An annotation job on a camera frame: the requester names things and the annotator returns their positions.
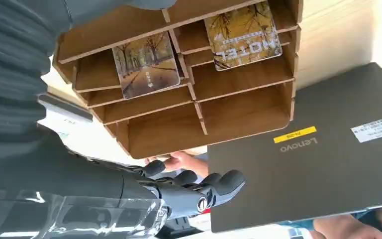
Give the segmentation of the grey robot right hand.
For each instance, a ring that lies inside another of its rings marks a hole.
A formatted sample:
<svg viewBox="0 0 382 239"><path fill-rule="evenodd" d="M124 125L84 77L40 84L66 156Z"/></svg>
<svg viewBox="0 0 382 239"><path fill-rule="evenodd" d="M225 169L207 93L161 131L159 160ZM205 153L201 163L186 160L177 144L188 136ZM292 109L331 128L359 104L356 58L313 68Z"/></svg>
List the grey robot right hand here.
<svg viewBox="0 0 382 239"><path fill-rule="evenodd" d="M39 126L42 76L58 37L115 8L160 10L172 0L0 0L0 239L147 239L166 221L231 200L243 174L185 171L153 180L163 164L124 167L71 154Z"/></svg>

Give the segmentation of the person's left hand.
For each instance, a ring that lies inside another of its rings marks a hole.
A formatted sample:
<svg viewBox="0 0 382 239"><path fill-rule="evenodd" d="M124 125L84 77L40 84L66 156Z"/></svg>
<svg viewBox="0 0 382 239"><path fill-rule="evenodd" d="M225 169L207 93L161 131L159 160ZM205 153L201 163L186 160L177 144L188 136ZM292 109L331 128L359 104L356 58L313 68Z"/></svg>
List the person's left hand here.
<svg viewBox="0 0 382 239"><path fill-rule="evenodd" d="M163 161L165 169L163 173L178 172L180 170L193 171L199 178L209 175L207 153L197 156L190 155L184 151L170 153L170 157Z"/></svg>

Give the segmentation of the person's right hand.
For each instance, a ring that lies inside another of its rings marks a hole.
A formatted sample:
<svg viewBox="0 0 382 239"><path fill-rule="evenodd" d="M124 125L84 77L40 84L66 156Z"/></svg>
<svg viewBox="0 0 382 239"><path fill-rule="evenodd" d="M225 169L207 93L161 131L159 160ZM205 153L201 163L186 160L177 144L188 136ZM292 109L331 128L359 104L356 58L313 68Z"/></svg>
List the person's right hand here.
<svg viewBox="0 0 382 239"><path fill-rule="evenodd" d="M382 232L365 225L351 215L314 219L313 239L382 239Z"/></svg>

